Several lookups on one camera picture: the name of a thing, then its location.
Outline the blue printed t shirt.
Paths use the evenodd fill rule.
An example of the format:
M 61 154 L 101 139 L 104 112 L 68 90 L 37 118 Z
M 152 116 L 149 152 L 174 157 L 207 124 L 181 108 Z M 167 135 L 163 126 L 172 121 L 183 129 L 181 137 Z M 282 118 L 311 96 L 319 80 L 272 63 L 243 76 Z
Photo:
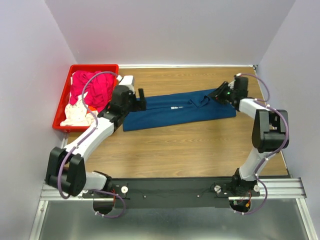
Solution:
M 146 97 L 146 110 L 131 112 L 123 131 L 167 127 L 191 122 L 234 118 L 236 110 L 209 97 L 213 89 Z

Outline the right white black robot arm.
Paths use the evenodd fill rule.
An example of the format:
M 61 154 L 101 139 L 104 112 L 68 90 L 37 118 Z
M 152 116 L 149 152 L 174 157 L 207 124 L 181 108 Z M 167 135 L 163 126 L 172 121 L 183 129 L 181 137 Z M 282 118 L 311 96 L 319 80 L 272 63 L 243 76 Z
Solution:
M 228 183 L 217 183 L 216 194 L 243 196 L 257 191 L 259 175 L 267 162 L 289 144 L 288 112 L 272 108 L 266 100 L 249 97 L 249 73 L 234 75 L 232 82 L 223 82 L 208 97 L 253 119 L 252 149 L 244 164 Z

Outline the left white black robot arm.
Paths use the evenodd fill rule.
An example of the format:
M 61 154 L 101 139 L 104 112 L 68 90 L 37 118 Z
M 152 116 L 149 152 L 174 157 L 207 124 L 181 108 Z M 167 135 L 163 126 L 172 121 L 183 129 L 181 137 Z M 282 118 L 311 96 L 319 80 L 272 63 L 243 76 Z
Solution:
M 104 198 L 111 191 L 111 177 L 102 172 L 87 172 L 85 163 L 94 150 L 111 136 L 131 112 L 146 110 L 144 90 L 130 85 L 115 87 L 111 101 L 98 113 L 93 124 L 65 147 L 55 147 L 49 154 L 45 183 L 58 189 L 62 198 L 93 190 Z

